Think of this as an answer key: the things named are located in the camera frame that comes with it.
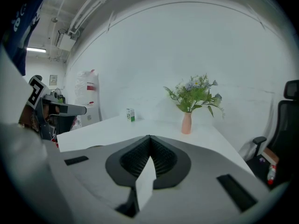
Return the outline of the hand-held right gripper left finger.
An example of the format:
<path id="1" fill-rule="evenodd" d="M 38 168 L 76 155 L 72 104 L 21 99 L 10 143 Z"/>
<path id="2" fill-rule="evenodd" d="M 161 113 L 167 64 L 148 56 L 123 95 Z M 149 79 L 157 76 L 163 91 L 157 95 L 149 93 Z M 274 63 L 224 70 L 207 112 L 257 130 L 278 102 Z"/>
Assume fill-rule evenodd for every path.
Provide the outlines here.
<path id="1" fill-rule="evenodd" d="M 72 213 L 74 224 L 147 224 L 141 217 L 128 217 L 116 208 L 128 200 L 130 188 L 117 185 L 106 171 L 107 158 L 138 141 L 60 152 L 46 143 L 51 171 Z"/>

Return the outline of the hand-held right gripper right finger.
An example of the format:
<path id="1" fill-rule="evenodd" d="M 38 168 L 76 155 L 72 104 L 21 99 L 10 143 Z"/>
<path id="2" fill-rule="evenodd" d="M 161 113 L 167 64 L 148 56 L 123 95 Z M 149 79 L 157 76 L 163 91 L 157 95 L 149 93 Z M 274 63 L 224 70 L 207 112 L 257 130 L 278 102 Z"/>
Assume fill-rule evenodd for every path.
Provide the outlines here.
<path id="1" fill-rule="evenodd" d="M 251 172 L 220 153 L 174 139 L 161 140 L 186 152 L 191 169 L 176 187 L 154 190 L 140 211 L 143 224 L 243 224 L 241 211 L 217 180 L 231 175 L 257 201 L 269 196 L 269 189 Z"/>

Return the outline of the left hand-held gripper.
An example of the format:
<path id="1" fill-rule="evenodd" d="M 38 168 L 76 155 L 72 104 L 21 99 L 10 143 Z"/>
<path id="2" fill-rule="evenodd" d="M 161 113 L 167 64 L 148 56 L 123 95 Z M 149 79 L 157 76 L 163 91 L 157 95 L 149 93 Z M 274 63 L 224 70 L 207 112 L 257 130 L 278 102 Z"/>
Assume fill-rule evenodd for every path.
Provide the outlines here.
<path id="1" fill-rule="evenodd" d="M 30 107 L 29 126 L 42 139 L 55 140 L 57 131 L 53 121 L 54 115 L 84 115 L 87 108 L 78 105 L 52 103 L 54 96 L 51 95 L 50 89 L 42 82 L 42 79 L 42 76 L 34 75 L 28 83 L 33 88 L 33 92 L 27 101 L 27 106 Z"/>

